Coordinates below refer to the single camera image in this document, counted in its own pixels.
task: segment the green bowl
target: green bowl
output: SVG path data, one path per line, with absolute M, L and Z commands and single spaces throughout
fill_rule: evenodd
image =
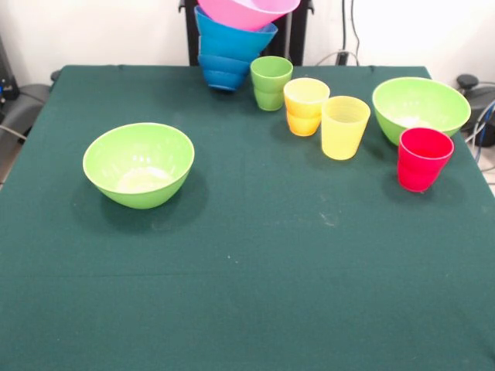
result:
M 83 157 L 86 177 L 115 202 L 151 209 L 184 183 L 194 160 L 191 140 L 164 124 L 137 123 L 106 132 Z
M 373 105 L 381 130 L 395 145 L 409 128 L 433 128 L 452 136 L 471 115 L 469 102 L 461 93 L 421 77 L 381 83 L 373 92 Z

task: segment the floor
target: floor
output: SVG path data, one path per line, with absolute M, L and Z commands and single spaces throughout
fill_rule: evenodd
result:
M 10 173 L 12 166 L 19 155 L 22 146 L 19 145 L 12 155 L 7 158 L 7 161 L 0 165 L 0 190 L 2 189 L 2 184 L 5 183 L 7 176 Z M 491 170 L 483 172 L 486 182 L 490 185 L 493 195 L 495 196 L 495 146 L 491 148 L 483 148 L 481 150 L 480 162 L 478 163 L 481 171 L 492 168 Z

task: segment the plastic bowl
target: plastic bowl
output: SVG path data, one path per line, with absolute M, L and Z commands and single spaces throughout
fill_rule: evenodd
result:
M 214 70 L 203 70 L 204 79 L 213 89 L 236 91 L 246 79 L 246 75 Z
M 178 129 L 137 123 L 110 130 L 91 143 L 83 170 L 115 202 L 150 209 L 179 190 L 193 160 L 193 143 Z
M 247 75 L 249 72 L 249 62 L 242 60 L 233 60 L 224 56 L 205 56 L 199 55 L 198 61 L 204 70 L 215 70 L 228 73 Z
M 222 43 L 234 43 L 237 47 L 243 48 L 246 53 L 259 54 L 271 42 L 278 31 L 277 26 L 273 23 L 257 32 L 234 29 L 213 21 L 199 6 L 194 8 L 194 12 L 201 36 L 208 36 Z
M 373 105 L 381 130 L 395 145 L 409 128 L 432 128 L 452 136 L 471 115 L 469 102 L 461 93 L 421 77 L 381 83 L 373 92 Z
M 301 0 L 199 0 L 211 19 L 235 29 L 256 31 L 292 12 Z
M 227 40 L 212 39 L 208 36 L 200 36 L 200 54 L 224 56 L 249 63 L 259 57 L 259 53 L 244 50 L 242 45 Z

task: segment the red cup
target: red cup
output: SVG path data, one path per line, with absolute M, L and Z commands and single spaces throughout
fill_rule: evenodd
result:
M 399 139 L 399 184 L 411 192 L 424 192 L 439 177 L 454 153 L 454 142 L 441 131 L 412 128 Z

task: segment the stack of bowls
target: stack of bowls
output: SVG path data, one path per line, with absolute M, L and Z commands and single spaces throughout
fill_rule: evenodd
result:
M 300 0 L 199 0 L 195 7 L 200 33 L 198 62 L 209 87 L 237 90 L 251 62 L 274 38 L 271 23 L 297 8 Z

